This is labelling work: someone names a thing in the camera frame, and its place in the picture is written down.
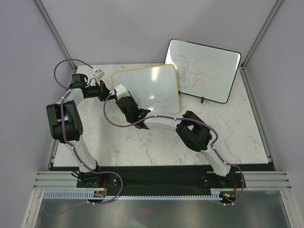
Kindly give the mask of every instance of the yellow border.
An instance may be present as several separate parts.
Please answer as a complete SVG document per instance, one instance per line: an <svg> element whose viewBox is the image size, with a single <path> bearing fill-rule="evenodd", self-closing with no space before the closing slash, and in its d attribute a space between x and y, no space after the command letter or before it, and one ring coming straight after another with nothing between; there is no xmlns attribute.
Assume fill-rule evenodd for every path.
<svg viewBox="0 0 304 228"><path fill-rule="evenodd" d="M176 68L175 68L175 65L173 64L164 64L164 65L156 65L156 66L147 66L147 67L142 67L142 68L136 68L136 69L130 69L130 70L120 70L120 71L115 71L111 74L111 79L112 79L112 86L113 88L115 88L114 86L114 80L113 80L113 74L116 74L116 73L121 73L121 72L126 72L126 71L132 71L132 70L141 70L141 69L147 69L147 68L153 68L153 67L162 67L162 66L167 66L167 65L172 65L173 68L174 68L174 72L175 72L175 82L176 82L176 91L177 91L177 98L178 98L178 101L179 101L179 111L177 113L171 113L171 115L176 115L178 113L181 112L181 102L180 102L180 94L179 94L179 87L178 87L178 82L177 82L177 73L176 73ZM126 121L122 120L120 118L120 113L118 112L118 119L120 120L120 122L122 123L127 123Z"/></svg>

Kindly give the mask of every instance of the metal frame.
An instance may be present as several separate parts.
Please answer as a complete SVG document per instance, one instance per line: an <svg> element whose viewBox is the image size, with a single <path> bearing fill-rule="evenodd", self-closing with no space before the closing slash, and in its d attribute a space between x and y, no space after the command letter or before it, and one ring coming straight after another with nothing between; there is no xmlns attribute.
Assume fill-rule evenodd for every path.
<svg viewBox="0 0 304 228"><path fill-rule="evenodd" d="M269 25L273 21L275 15L278 13L280 7L283 5L285 0L277 0L271 9L267 19L265 20L259 34L257 35L249 53L245 57L240 69L244 86L249 98L251 108L257 123L259 133L263 145L265 147L266 154L271 160L271 148L267 141L267 136L264 130L264 125L258 110L258 106L255 102L254 95L250 86L250 81L248 74L246 73L246 66L248 65L254 51L262 40L263 36L267 32ZM56 27L54 26L50 16L48 15L45 7L43 6L41 0L33 0L34 4L38 8L41 16L43 17L45 23L50 29L52 35L54 36L56 42L61 48L64 56L66 58L71 58L63 40L61 39ZM76 65L70 61L71 68L75 71ZM54 157L56 155L56 150L58 146L58 141L52 142L49 151L49 160L46 165L46 170L48 170L53 163ZM284 171L245 171L244 172L247 187L244 191L269 191L276 190L281 192L285 210L288 215L292 228L304 228L303 221L301 219L301 214L297 206L297 202L294 198L294 194L288 180L287 174ZM31 194L30 202L24 217L22 228L32 228L35 227L35 223L38 219L38 213L41 206L42 198L45 190L68 190L68 191L80 191L80 190L103 190L103 189L79 189L76 187L77 180L70 175L69 171L39 171L34 183L33 191Z"/></svg>

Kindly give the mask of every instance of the gray floor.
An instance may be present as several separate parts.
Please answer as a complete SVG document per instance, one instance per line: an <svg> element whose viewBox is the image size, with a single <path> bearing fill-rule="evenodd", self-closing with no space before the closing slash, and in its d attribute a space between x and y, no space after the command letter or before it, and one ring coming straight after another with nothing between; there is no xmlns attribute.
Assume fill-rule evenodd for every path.
<svg viewBox="0 0 304 228"><path fill-rule="evenodd" d="M79 200L44 200L56 214ZM235 206L208 201L117 200L105 205L81 205L51 218L41 213L37 228L289 228L279 194L245 192Z"/></svg>

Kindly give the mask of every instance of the white wall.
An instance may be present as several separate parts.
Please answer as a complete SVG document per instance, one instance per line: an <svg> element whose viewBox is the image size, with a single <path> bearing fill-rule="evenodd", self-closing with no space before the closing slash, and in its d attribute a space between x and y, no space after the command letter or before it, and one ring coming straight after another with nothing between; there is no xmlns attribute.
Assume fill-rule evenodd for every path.
<svg viewBox="0 0 304 228"><path fill-rule="evenodd" d="M41 0L71 56L159 63L169 40L246 56L276 0Z"/></svg>
<svg viewBox="0 0 304 228"><path fill-rule="evenodd" d="M304 1L287 0L249 62L275 161L304 212Z"/></svg>
<svg viewBox="0 0 304 228"><path fill-rule="evenodd" d="M52 75L64 57L31 0L2 1L0 30L0 226L18 228L47 160L46 105L64 92ZM70 68L58 73L67 83Z"/></svg>

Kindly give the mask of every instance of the tabletop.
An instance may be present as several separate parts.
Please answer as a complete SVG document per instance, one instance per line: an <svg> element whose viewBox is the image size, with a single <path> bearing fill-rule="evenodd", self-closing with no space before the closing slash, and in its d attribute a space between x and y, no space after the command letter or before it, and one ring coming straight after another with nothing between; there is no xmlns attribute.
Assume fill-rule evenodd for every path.
<svg viewBox="0 0 304 228"><path fill-rule="evenodd" d="M96 65L105 72L102 80L112 90L111 75L115 71L148 67L159 64ZM87 66L79 66L78 73L93 77ZM188 149L176 132L161 129L145 130L135 127L119 128L107 122L103 114L103 102L98 98L83 100L78 108L84 141L100 166L133 165L198 165L208 164L199 153ZM193 111L219 135L215 146L229 163L268 163L248 96L237 72L229 100L226 104L180 94L181 114ZM117 124L117 106L114 100L106 105L107 116ZM59 144L55 167L77 166L71 152Z"/></svg>

